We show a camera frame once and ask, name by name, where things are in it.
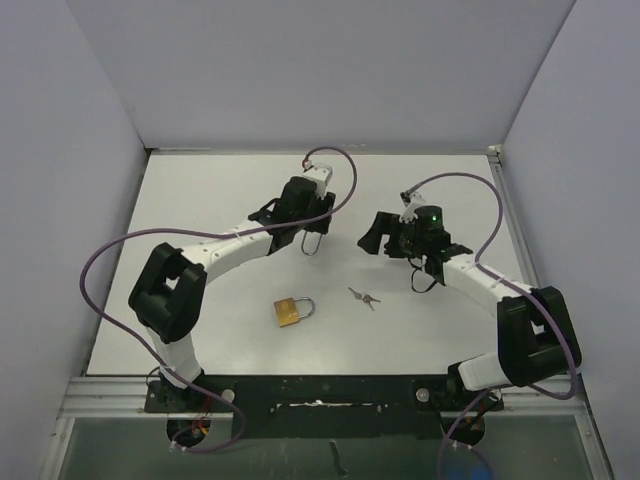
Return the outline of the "brass padlock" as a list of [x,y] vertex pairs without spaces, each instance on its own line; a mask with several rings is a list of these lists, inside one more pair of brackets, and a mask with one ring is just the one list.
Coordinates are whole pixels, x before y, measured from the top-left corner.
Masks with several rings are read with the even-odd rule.
[[323,239],[323,234],[317,232],[304,231],[300,250],[303,255],[312,257],[317,254]]
[[310,297],[289,297],[273,304],[277,324],[289,327],[315,314],[316,303]]

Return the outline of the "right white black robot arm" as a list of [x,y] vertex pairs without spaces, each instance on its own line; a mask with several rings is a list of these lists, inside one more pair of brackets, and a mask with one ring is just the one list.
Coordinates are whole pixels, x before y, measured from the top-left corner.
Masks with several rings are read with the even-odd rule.
[[576,373],[582,355],[562,293],[511,282],[478,262],[473,251],[452,241],[438,206],[409,216],[379,212],[357,245],[371,255],[419,260],[419,269],[438,284],[467,295],[496,319],[496,350],[451,368],[448,402],[469,408],[481,390],[530,386],[554,375]]

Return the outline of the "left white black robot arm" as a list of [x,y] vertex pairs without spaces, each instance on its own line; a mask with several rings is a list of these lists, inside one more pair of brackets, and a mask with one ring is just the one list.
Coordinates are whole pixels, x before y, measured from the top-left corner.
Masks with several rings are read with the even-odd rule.
[[183,248],[162,243],[152,250],[128,304],[164,362],[161,377],[170,384],[167,396],[180,410],[195,409],[204,395],[203,385],[196,380],[203,369],[195,356],[191,330],[199,319],[206,286],[245,262],[278,252],[301,230],[326,234],[329,217],[309,226],[255,230],[329,212],[335,202],[335,194],[327,190],[331,177],[327,166],[292,177],[278,198],[250,214],[228,239]]

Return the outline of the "silver key bunch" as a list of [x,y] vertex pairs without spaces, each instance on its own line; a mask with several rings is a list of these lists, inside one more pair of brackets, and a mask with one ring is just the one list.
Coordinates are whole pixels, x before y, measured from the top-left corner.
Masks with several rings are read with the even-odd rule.
[[373,296],[371,296],[368,293],[361,293],[356,291],[355,289],[349,287],[348,290],[351,292],[351,294],[354,296],[354,298],[358,301],[361,301],[362,303],[364,303],[365,305],[367,305],[372,311],[375,310],[374,305],[376,303],[380,303],[380,300],[374,298]]

